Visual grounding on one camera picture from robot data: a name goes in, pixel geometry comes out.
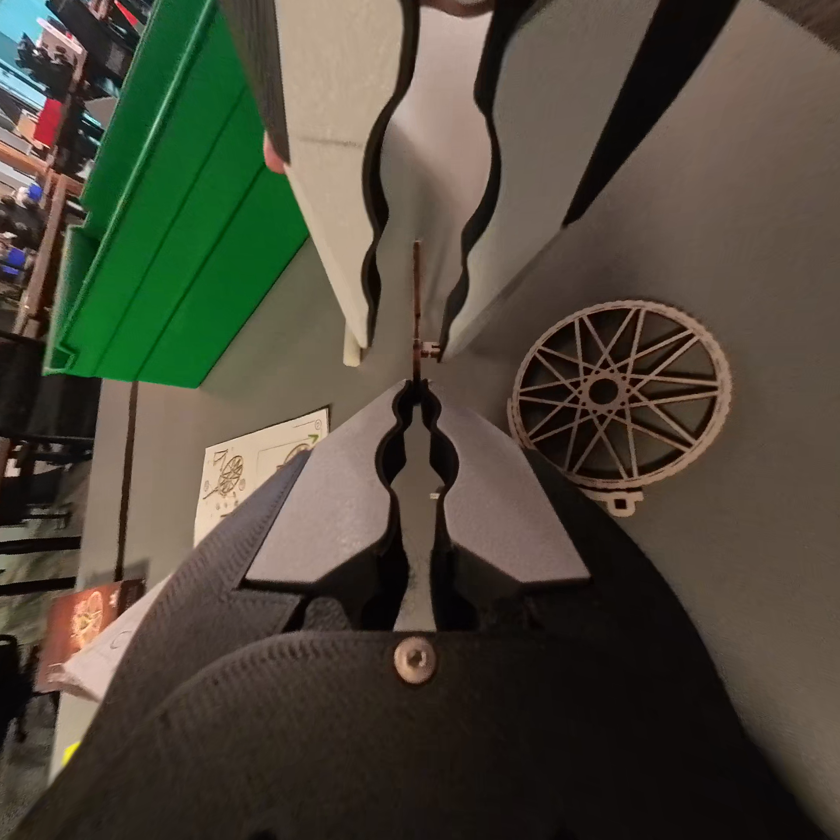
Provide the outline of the wooden spoked wheel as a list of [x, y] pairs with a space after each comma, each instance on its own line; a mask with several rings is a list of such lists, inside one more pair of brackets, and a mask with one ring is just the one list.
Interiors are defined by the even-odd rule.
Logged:
[[588, 491], [671, 478], [718, 438], [732, 405], [728, 359], [689, 314], [620, 300], [572, 313], [520, 363], [511, 434]]

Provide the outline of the green plastic bin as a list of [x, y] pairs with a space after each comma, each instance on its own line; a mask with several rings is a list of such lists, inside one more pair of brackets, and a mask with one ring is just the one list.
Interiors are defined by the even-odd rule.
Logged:
[[62, 249], [42, 372], [196, 388], [308, 239], [219, 2], [156, 2]]

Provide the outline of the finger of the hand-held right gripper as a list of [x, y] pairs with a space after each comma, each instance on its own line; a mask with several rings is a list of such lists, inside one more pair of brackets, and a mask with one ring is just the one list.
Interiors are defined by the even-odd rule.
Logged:
[[476, 75], [490, 171], [461, 235], [440, 359], [464, 350], [560, 232], [657, 2], [497, 2]]
[[416, 62], [418, 2], [222, 1], [219, 6], [345, 320], [371, 346], [389, 217], [385, 129]]

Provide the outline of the white instruction booklet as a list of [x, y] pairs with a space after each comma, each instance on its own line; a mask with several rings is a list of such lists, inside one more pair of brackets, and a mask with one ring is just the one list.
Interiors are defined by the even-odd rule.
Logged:
[[[196, 502], [193, 546], [231, 513], [268, 478], [300, 453], [308, 452], [329, 433], [327, 408], [265, 427], [254, 433], [207, 447]], [[59, 673], [59, 690], [101, 702], [129, 641], [170, 575], [150, 586], [101, 635], [71, 656]]]

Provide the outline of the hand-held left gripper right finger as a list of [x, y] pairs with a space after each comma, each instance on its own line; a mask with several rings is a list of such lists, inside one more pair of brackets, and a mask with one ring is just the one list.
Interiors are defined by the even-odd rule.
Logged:
[[440, 478], [429, 583], [437, 629], [592, 576], [522, 448], [429, 380], [418, 400]]

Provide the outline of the wooden triangular frame part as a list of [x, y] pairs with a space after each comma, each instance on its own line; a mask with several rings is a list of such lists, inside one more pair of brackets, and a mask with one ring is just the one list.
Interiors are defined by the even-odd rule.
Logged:
[[415, 239], [412, 249], [412, 290], [413, 290], [413, 321], [412, 321], [412, 378], [415, 383], [421, 380], [423, 346], [421, 336], [422, 321], [422, 282], [423, 255], [422, 241]]

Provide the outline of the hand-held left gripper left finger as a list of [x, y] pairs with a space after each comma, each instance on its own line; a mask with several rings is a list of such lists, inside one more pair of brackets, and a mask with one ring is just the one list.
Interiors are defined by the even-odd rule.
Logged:
[[392, 482], [413, 406], [413, 381], [399, 381], [315, 445], [291, 472], [245, 588], [332, 598], [353, 628], [393, 630], [409, 563]]

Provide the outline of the wooden fender arc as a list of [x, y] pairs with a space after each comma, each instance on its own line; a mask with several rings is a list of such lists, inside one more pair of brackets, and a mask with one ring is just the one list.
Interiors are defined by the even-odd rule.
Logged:
[[[557, 475], [562, 475], [565, 480], [569, 481], [576, 489], [584, 493], [585, 496], [601, 504], [606, 510], [606, 512], [608, 512], [612, 517], [632, 517], [637, 510], [638, 504], [644, 501], [644, 492], [642, 488], [638, 486], [625, 488], [623, 486], [618, 485], [610, 485], [607, 487], [590, 486], [583, 480], [586, 478], [586, 476], [581, 477], [572, 472], [567, 472], [561, 468], [561, 465], [554, 464], [554, 462], [551, 461], [546, 454], [542, 453], [539, 450], [539, 448], [530, 440], [529, 435], [527, 434], [527, 430], [523, 425], [520, 413], [520, 405], [518, 404], [518, 397], [518, 394], [512, 394], [507, 399], [507, 423], [509, 426], [510, 435], [515, 439], [517, 443], [520, 444], [520, 446], [524, 447], [524, 449], [526, 450], [526, 454], [538, 453], [539, 457], [541, 458], [540, 463], [551, 463], [552, 469]], [[558, 410], [558, 412], [562, 413], [565, 411], [567, 406], [565, 404], [560, 403], [557, 403], [557, 405], [553, 405], [552, 411], [549, 412], [549, 414], [546, 414], [542, 418], [542, 420], [548, 420], [549, 422], [551, 422], [551, 418], [555, 413], [555, 408]], [[600, 417], [597, 413], [595, 414], [594, 418], [589, 417], [586, 410], [582, 411], [582, 415], [583, 416], [581, 418], [574, 419], [570, 424], [567, 424], [569, 428], [572, 428], [572, 430], [574, 431], [578, 426], [578, 419], [582, 421], [592, 420], [593, 423], [603, 419], [605, 420], [604, 425], [606, 425], [607, 421], [624, 420], [624, 417], [618, 416], [616, 414], [616, 411], [613, 409], [608, 409], [603, 417]]]

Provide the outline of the black office chair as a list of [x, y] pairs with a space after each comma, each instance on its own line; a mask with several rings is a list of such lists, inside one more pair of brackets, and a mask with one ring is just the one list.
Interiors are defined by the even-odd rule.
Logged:
[[93, 454], [101, 381], [45, 374], [46, 342], [2, 331], [1, 525], [11, 528], [47, 513], [58, 498], [61, 476]]

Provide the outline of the dark red model kit box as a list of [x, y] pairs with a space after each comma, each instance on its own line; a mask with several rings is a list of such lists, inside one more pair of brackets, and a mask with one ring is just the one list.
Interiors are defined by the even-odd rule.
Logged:
[[96, 640], [145, 593], [145, 579], [99, 584], [57, 597], [38, 646], [35, 691], [58, 691], [60, 671], [71, 656]]

